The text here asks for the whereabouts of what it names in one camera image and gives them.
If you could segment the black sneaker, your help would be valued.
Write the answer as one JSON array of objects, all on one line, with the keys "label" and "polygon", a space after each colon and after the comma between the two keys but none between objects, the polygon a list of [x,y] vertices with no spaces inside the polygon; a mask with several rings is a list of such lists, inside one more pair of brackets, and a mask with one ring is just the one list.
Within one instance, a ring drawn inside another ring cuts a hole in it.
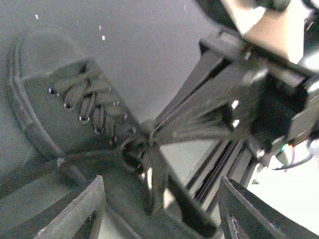
[{"label": "black sneaker", "polygon": [[[17,108],[9,96],[10,71],[16,71],[26,78],[24,88],[31,106],[53,142],[62,152],[76,156],[67,159],[66,165],[59,169],[78,183],[101,175],[107,209],[126,235],[141,239],[209,239],[215,235],[216,223],[192,200],[162,155],[158,144],[152,141],[156,144],[159,160],[166,162],[168,178],[163,208],[150,215],[146,212],[150,188],[146,177],[152,176],[152,170],[147,173],[129,170],[106,136],[95,135],[90,123],[79,122],[78,110],[65,110],[63,100],[48,93],[53,80],[34,78],[42,72],[51,72],[58,77],[74,76],[89,69],[103,73],[97,61],[86,56],[69,35],[57,28],[48,27],[21,32],[12,42],[7,67],[7,94],[15,116]],[[128,111],[125,123],[134,125],[135,131],[139,131],[141,125],[116,89],[113,89],[115,96]],[[47,149],[41,149],[30,141],[44,157],[52,160],[52,154]]]}]

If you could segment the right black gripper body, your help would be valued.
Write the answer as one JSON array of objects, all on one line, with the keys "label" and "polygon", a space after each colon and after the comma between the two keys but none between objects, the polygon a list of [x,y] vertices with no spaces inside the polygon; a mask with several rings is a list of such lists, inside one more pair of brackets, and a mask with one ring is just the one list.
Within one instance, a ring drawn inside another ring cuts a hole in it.
[{"label": "right black gripper body", "polygon": [[319,137],[319,75],[227,29],[211,33],[199,42],[201,53],[211,50],[231,63],[261,67],[263,85],[251,134],[267,153],[285,144],[298,145]]}]

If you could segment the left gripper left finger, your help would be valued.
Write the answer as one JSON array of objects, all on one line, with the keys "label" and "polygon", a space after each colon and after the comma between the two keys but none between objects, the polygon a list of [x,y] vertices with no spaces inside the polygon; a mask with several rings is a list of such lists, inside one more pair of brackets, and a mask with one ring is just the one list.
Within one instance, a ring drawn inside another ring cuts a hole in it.
[{"label": "left gripper left finger", "polygon": [[105,200],[103,177],[96,176],[7,232],[8,239],[70,239]]}]

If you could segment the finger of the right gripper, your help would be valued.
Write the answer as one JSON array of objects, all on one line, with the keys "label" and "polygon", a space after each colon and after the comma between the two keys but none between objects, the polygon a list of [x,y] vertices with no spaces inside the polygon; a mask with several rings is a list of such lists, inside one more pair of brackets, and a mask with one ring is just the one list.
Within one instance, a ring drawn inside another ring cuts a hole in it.
[{"label": "finger of the right gripper", "polygon": [[227,102],[212,100],[235,80],[221,80],[235,60],[213,50],[205,51],[178,93],[155,119],[156,127],[192,124],[221,124],[230,127],[231,109]]},{"label": "finger of the right gripper", "polygon": [[152,140],[171,144],[198,139],[249,138],[249,102],[216,99],[171,101],[152,125]]}]

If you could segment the black shoelace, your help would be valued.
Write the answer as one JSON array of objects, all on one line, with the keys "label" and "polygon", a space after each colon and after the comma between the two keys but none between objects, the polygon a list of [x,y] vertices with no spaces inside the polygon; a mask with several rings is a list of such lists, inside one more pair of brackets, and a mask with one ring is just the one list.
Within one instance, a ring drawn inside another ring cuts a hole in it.
[{"label": "black shoelace", "polygon": [[[128,111],[115,96],[115,91],[105,75],[99,70],[89,69],[70,77],[58,77],[51,72],[42,72],[34,78],[53,80],[48,93],[61,98],[65,110],[78,110],[79,122],[90,123],[95,135],[106,136],[129,170],[139,173],[152,170],[152,176],[146,177],[146,182],[150,183],[146,212],[153,215],[161,210],[168,178],[166,162],[159,160],[156,144],[152,142],[153,132],[146,124],[141,125],[139,131],[135,131],[134,125],[125,123]],[[76,157],[75,154],[62,152],[41,125],[26,94],[25,82],[26,78],[20,73],[10,71],[9,96],[13,106],[17,108],[16,117],[29,139],[37,147],[47,149],[52,154],[52,160],[37,164],[34,168],[20,170],[14,179],[16,188],[52,169],[66,165],[67,159]]]}]

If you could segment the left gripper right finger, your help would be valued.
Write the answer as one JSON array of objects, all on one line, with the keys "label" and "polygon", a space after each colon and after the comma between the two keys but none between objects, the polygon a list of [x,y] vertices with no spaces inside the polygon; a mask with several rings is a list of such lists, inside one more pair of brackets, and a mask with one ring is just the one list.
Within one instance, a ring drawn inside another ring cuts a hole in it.
[{"label": "left gripper right finger", "polygon": [[218,189],[221,227],[226,239],[315,239],[317,235],[263,202],[233,179]]}]

